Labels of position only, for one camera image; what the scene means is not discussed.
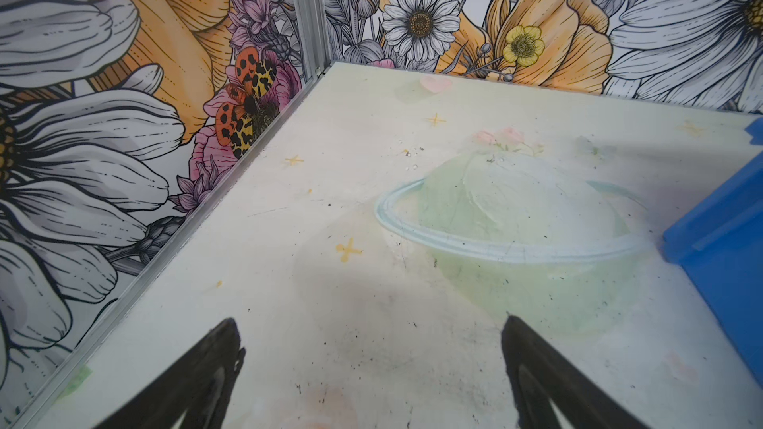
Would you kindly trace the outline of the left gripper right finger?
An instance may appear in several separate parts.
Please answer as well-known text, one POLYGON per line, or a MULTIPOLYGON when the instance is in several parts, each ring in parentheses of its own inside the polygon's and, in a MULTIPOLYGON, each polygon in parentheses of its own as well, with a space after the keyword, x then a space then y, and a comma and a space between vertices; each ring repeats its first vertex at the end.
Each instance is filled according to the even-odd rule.
POLYGON ((574 428, 647 428, 521 318, 508 318, 501 345, 518 427, 558 428, 560 412, 574 428))

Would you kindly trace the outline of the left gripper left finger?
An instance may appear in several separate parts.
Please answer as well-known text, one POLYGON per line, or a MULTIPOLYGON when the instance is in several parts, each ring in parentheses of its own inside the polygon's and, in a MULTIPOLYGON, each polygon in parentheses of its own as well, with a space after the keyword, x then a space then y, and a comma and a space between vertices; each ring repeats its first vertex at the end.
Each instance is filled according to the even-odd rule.
POLYGON ((238 325, 224 319, 99 428, 221 428, 244 366, 238 325))

